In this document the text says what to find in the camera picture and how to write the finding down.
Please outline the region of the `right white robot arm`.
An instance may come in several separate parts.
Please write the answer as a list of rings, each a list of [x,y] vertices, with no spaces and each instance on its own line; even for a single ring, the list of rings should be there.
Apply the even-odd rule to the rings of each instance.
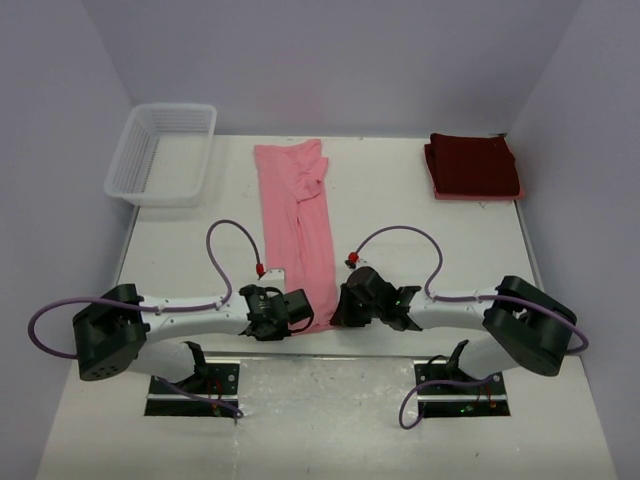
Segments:
[[[438,375],[459,393],[517,367],[557,376],[577,333],[571,310],[517,276],[504,277],[494,291],[442,296],[429,295],[418,286],[394,287],[364,266],[340,286],[330,324],[362,328],[374,320],[399,332],[435,328],[486,332],[482,339],[460,341]]]

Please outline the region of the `pink t shirt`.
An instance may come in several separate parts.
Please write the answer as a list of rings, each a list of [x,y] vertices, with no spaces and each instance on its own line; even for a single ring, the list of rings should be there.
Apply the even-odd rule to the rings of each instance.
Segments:
[[[329,159],[322,153],[322,142],[257,145],[254,162],[266,267],[284,271],[287,291],[305,292],[314,311],[307,331],[327,331],[338,305],[338,287],[325,187]]]

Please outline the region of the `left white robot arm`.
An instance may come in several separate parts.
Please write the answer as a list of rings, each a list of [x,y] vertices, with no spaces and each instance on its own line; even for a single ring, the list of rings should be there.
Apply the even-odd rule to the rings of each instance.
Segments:
[[[312,306],[302,289],[283,293],[255,284],[229,296],[168,299],[124,284],[89,302],[72,320],[79,377],[105,380],[123,372],[161,377],[187,393],[208,379],[201,347],[176,338],[205,334],[278,341],[293,325],[309,327]]]

